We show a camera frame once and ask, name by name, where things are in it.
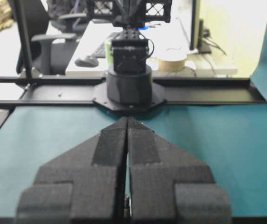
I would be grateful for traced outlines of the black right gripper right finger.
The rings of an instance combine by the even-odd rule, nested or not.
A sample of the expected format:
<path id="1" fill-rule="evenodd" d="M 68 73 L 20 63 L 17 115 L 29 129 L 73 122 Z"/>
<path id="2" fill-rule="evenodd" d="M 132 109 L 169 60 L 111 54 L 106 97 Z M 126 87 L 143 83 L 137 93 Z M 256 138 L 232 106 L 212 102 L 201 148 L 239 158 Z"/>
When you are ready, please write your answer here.
<path id="1" fill-rule="evenodd" d="M 133 118 L 127 125 L 134 218 L 230 218 L 210 166 Z"/>

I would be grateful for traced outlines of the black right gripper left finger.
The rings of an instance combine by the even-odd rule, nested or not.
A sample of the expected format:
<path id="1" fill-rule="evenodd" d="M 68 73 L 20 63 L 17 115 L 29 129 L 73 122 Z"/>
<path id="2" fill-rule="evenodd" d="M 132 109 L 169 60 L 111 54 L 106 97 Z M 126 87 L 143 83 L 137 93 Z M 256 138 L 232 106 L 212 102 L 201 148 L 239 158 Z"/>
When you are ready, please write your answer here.
<path id="1" fill-rule="evenodd" d="M 127 119 L 41 165 L 17 218 L 122 218 Z"/>

